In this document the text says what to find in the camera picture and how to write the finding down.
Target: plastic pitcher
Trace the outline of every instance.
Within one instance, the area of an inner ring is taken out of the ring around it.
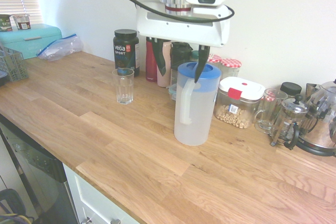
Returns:
[[[178,67],[175,127],[178,141],[186,145],[201,145],[209,134],[221,71],[206,64],[195,83],[197,62]]]

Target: glass mug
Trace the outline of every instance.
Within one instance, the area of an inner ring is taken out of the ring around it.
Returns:
[[[281,109],[281,103],[288,95],[279,89],[266,89],[262,98],[261,110],[255,114],[255,119],[261,113],[260,119],[256,121],[255,128],[263,133],[269,134]]]

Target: plastic ziplock bag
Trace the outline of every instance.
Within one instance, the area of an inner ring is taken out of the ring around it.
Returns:
[[[36,56],[40,59],[54,61],[63,58],[73,52],[79,52],[83,49],[83,43],[77,34],[70,35],[63,39],[58,39],[42,49]]]

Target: vega logo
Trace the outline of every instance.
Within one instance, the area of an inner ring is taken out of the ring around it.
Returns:
[[[115,50],[118,50],[118,51],[125,51],[125,47],[123,46],[114,46]]]

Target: pitcher handle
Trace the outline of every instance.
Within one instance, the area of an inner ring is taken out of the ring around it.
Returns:
[[[188,79],[181,93],[180,122],[186,125],[192,123],[190,118],[190,99],[196,83]]]
[[[294,123],[293,125],[293,129],[294,129],[294,133],[293,133],[293,139],[290,142],[284,142],[284,146],[286,148],[289,148],[290,150],[292,150],[294,148],[294,146],[296,146],[296,144],[298,143],[299,140],[299,126],[297,123]]]
[[[253,118],[253,122],[255,122],[257,120],[257,116],[259,113],[264,112],[265,110],[258,110],[255,114],[254,114],[254,118]]]

